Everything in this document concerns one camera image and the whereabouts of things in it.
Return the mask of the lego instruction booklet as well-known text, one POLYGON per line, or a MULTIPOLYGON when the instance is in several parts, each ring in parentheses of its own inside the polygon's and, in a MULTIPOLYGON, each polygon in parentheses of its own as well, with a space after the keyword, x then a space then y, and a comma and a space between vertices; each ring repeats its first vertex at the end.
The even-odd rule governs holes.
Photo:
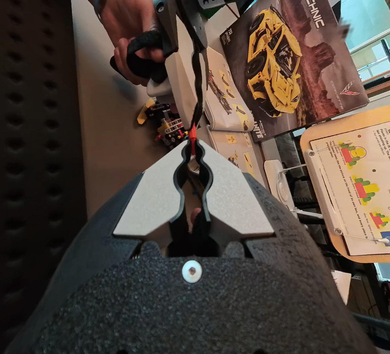
POLYGON ((262 186, 265 182, 257 161, 251 132, 254 118, 238 92, 224 56, 207 48, 209 83, 204 113, 212 147, 262 186))

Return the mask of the lego set box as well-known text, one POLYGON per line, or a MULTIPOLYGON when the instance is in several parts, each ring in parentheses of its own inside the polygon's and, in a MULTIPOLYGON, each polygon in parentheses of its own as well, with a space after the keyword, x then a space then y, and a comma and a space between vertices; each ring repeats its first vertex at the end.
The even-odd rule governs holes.
POLYGON ((369 102, 329 0, 258 0, 220 42, 255 142, 369 102))

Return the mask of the red lego axle pin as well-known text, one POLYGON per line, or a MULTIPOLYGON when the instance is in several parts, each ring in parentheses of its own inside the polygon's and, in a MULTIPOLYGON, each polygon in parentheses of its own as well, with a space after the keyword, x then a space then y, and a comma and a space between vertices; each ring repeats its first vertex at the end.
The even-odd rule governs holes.
POLYGON ((188 132, 189 141, 191 142, 191 156, 196 158, 196 140, 197 140, 197 127, 194 123, 188 132))

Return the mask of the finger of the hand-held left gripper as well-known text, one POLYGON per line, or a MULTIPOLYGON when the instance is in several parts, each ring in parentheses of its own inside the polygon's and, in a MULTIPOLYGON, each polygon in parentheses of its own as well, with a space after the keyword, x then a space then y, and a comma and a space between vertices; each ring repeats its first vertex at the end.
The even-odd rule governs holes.
POLYGON ((209 87, 209 62, 207 57, 207 47, 201 47, 199 51, 198 86, 198 102, 205 103, 206 94, 209 87))
POLYGON ((176 15, 176 23, 179 48, 177 52, 167 57, 165 68, 183 127, 185 130, 190 130, 197 104, 195 73, 192 66, 194 48, 192 39, 178 15, 176 15))

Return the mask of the lego car chassis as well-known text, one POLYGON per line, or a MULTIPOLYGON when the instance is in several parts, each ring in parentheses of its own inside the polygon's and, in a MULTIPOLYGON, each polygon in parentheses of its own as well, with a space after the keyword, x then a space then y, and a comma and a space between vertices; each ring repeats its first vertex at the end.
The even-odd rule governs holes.
MULTIPOLYGON (((157 187, 157 196, 168 195, 169 192, 176 194, 176 186, 173 176, 176 170, 176 165, 184 164, 181 156, 182 148, 189 140, 189 132, 184 129, 182 119, 178 113, 173 112, 173 107, 170 104, 159 103, 156 99, 149 99, 141 109, 137 117, 139 125, 143 125, 147 120, 157 130, 155 141, 164 142, 168 147, 169 152, 179 147, 173 155, 166 155, 160 161, 145 171, 146 177, 152 182, 152 187, 157 187)), ((187 160, 187 180, 184 180, 185 191, 183 192, 186 198, 189 198, 194 203, 195 197, 198 199, 198 207, 202 204, 202 196, 204 186, 200 181, 200 164, 197 162, 195 155, 192 153, 190 159, 187 160), (192 197, 189 197, 189 184, 192 188, 192 197)))

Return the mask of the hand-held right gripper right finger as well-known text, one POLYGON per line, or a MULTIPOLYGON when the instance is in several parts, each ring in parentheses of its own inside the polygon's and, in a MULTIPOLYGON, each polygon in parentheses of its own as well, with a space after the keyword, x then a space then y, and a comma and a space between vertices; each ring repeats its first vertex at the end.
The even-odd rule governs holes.
POLYGON ((208 235, 272 237, 275 231, 246 180, 247 173, 201 140, 196 140, 195 152, 208 235))

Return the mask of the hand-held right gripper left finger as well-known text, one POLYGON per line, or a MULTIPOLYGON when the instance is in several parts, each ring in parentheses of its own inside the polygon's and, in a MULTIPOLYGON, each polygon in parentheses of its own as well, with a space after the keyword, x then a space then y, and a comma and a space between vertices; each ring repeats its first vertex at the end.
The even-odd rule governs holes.
POLYGON ((183 185, 192 143, 184 141, 147 168, 114 231, 115 237, 181 237, 188 233, 183 185))

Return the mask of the illustrated instruction sheet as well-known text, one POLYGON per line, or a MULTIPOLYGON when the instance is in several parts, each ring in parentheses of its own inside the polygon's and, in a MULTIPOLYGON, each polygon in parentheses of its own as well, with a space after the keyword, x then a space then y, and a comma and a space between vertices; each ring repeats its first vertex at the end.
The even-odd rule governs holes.
POLYGON ((350 256, 389 255, 389 122, 310 142, 350 256))

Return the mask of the person's left hand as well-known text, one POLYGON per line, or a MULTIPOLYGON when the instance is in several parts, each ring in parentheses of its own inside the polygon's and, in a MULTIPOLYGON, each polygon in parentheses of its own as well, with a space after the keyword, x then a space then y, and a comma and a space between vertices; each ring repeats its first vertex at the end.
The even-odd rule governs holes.
POLYGON ((103 0, 101 22, 114 45, 120 73, 134 85, 147 86, 148 79, 133 74, 127 66, 127 48, 143 32, 159 31, 153 0, 103 0))

